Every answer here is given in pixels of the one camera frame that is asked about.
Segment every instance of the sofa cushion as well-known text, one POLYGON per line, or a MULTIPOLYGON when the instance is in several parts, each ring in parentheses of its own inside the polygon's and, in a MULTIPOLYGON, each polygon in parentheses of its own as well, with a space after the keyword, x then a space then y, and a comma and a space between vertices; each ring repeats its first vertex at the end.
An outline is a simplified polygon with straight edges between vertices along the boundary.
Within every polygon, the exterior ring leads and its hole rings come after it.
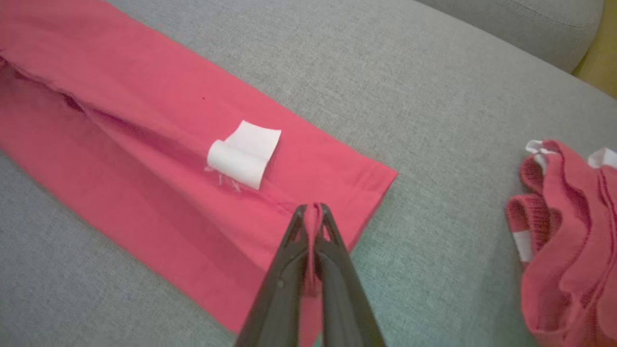
POLYGON ((604 0, 419 0, 571 72, 594 39, 604 0))
MULTIPOLYGON (((617 101, 409 0, 110 2, 399 171, 352 254, 389 345, 533 344, 504 212, 523 146, 617 148, 617 101)), ((1 160, 0 339, 232 344, 1 160)))

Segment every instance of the gray upholstery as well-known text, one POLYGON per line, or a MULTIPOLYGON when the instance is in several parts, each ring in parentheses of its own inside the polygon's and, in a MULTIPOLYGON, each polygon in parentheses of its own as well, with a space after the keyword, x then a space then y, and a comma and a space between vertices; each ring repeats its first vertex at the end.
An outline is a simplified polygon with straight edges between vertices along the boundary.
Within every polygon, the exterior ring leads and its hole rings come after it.
MULTIPOLYGON (((400 172, 352 255, 390 346, 533 345, 503 211, 523 146, 617 148, 617 101, 410 0, 111 2, 400 172)), ((233 343, 6 157, 0 278, 1 342, 233 343)))
POLYGON ((587 52, 604 0, 419 0, 571 72, 587 52))

